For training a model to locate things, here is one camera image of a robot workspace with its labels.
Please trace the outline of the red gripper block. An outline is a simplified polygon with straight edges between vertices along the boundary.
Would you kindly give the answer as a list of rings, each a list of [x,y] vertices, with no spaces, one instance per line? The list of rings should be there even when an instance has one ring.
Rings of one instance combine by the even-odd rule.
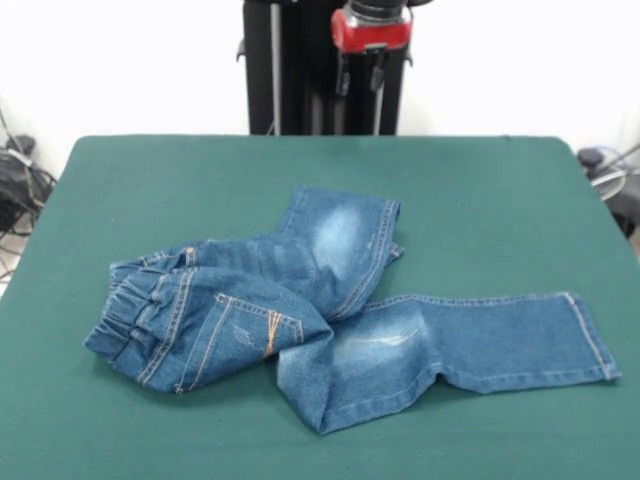
[[[346,53],[366,53],[369,50],[396,50],[410,40],[412,14],[403,6],[389,18],[375,18],[343,6],[331,16],[331,34],[337,55],[336,94],[346,96],[349,90],[349,61]],[[377,93],[384,83],[385,52],[378,51],[372,64],[370,89]]]

